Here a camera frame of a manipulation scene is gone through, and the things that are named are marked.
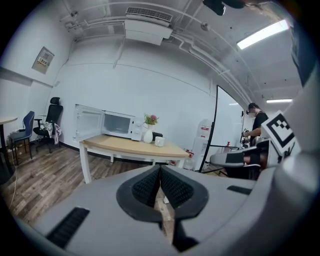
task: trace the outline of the fluorescent light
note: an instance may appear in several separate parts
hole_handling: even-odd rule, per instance
[[[240,47],[241,50],[244,48],[253,45],[256,42],[259,42],[260,40],[263,40],[267,37],[270,37],[276,33],[285,31],[289,28],[286,20],[281,20],[277,23],[274,23],[270,26],[267,26],[258,32],[248,36],[247,38],[241,40],[240,42],[237,43],[237,45]]]
[[[283,102],[292,102],[292,98],[284,99],[268,99],[266,103],[283,103]]]

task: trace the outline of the vent grille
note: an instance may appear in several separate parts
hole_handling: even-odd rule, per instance
[[[147,8],[137,8],[137,7],[128,7],[125,14],[147,16],[150,18],[163,20],[169,23],[171,22],[173,17],[172,15],[165,12],[147,9]]]
[[[56,246],[65,248],[89,214],[89,210],[75,207],[46,237]]]

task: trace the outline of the round table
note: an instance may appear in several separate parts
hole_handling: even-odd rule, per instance
[[[0,152],[3,153],[3,158],[5,164],[2,162],[2,157],[0,156],[0,185],[6,183],[12,175],[15,173],[15,167],[11,166],[8,158],[6,140],[4,135],[4,124],[11,123],[17,120],[17,117],[0,117],[0,141],[1,149]]]

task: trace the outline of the office chair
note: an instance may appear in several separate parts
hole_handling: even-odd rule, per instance
[[[16,165],[17,166],[19,165],[18,154],[17,154],[17,142],[19,142],[19,141],[23,141],[24,150],[25,150],[25,153],[27,153],[26,139],[28,139],[30,158],[32,159],[31,146],[30,146],[30,137],[32,135],[32,127],[34,126],[34,117],[35,117],[35,112],[30,111],[23,118],[23,124],[24,124],[25,130],[20,131],[20,132],[15,132],[15,133],[12,133],[10,135],[12,150],[13,150],[13,147],[14,147],[15,160],[16,160]]]
[[[48,114],[45,119],[46,122],[52,123],[52,135],[54,135],[56,133],[55,124],[57,124],[58,119],[64,109],[64,107],[59,104],[59,100],[60,100],[59,97],[53,97],[50,100],[51,105],[49,106]],[[49,152],[52,153],[52,150],[49,146],[49,143],[51,140],[49,133],[47,130],[42,130],[40,128],[40,126],[41,126],[40,121],[42,121],[42,119],[37,118],[34,120],[38,122],[38,127],[35,127],[33,129],[34,133],[37,135],[43,136],[43,139],[40,142],[41,144],[35,148],[35,151],[38,152],[39,147],[42,147],[43,145],[47,145],[47,147],[49,148]]]

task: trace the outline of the cable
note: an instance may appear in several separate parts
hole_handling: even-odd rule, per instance
[[[289,156],[291,155],[291,152],[292,152],[292,150],[294,149],[295,144],[296,144],[296,142],[293,143],[292,148],[291,148],[290,151],[289,151]]]
[[[14,150],[12,149],[11,150],[11,155],[12,155],[12,164],[15,168],[15,182],[14,182],[14,192],[13,192],[13,196],[12,196],[12,200],[11,200],[11,203],[10,203],[10,206],[9,206],[9,210],[11,208],[11,205],[14,201],[14,198],[15,198],[15,195],[16,195],[16,188],[17,188],[17,180],[18,180],[18,168],[15,166],[15,161],[14,161]]]

